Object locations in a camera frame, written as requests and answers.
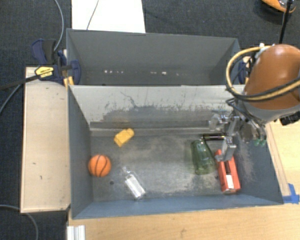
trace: metal pole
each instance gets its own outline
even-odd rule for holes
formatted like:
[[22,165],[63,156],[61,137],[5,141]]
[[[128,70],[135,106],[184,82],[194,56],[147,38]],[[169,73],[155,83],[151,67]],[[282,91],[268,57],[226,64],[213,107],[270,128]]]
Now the metal pole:
[[282,21],[282,27],[281,27],[281,33],[280,33],[280,38],[279,38],[279,44],[282,44],[282,41],[284,39],[284,34],[285,34],[285,30],[286,30],[286,25],[289,19],[289,11],[290,11],[290,7],[293,4],[293,0],[287,0],[286,2],[286,10],[283,14],[283,21]]

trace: dark gray carpet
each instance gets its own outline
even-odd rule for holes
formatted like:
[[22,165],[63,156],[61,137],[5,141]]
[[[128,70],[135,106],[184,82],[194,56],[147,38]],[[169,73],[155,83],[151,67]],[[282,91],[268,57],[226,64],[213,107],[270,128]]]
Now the dark gray carpet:
[[[58,0],[66,27],[71,27],[71,0]],[[283,42],[300,49],[300,1],[292,14]],[[282,18],[264,11],[257,0],[142,0],[148,33],[238,38],[242,48],[277,43]],[[52,0],[0,1],[0,85],[19,80],[26,65],[36,64],[33,41],[58,39],[61,20]],[[65,38],[60,49],[65,48]],[[0,106],[9,95],[0,92]],[[0,117],[0,204],[19,206],[23,123],[23,90]],[[66,213],[34,215],[39,239],[65,239]],[[34,239],[31,221],[0,209],[0,240]]]

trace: red box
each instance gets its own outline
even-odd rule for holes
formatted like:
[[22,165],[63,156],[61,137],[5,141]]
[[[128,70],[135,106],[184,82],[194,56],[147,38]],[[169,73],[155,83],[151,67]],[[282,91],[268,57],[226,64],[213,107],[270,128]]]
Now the red box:
[[[218,149],[214,155],[221,155],[221,149]],[[224,194],[235,193],[241,189],[235,158],[232,156],[229,161],[220,161],[217,163],[221,190]]]

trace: wooden table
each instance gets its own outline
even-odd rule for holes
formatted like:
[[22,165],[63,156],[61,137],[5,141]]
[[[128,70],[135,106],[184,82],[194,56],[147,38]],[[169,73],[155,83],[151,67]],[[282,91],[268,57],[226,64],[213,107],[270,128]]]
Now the wooden table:
[[[300,121],[268,127],[286,178],[300,195]],[[300,203],[83,220],[69,216],[69,225],[85,225],[87,240],[300,240]]]

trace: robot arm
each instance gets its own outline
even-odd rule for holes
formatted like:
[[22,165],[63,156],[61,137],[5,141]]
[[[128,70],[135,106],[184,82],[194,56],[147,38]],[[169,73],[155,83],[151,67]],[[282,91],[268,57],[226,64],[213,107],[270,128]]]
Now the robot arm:
[[[230,76],[235,62],[251,52],[258,53],[249,60],[254,63],[241,93],[234,88]],[[228,119],[227,137],[219,156],[223,161],[231,159],[234,153],[236,147],[231,140],[238,134],[238,130],[234,131],[238,124],[241,135],[243,131],[249,132],[250,140],[264,145],[266,123],[300,111],[300,50],[278,44],[240,51],[227,65],[226,88],[233,95],[233,99],[227,100],[233,112]]]

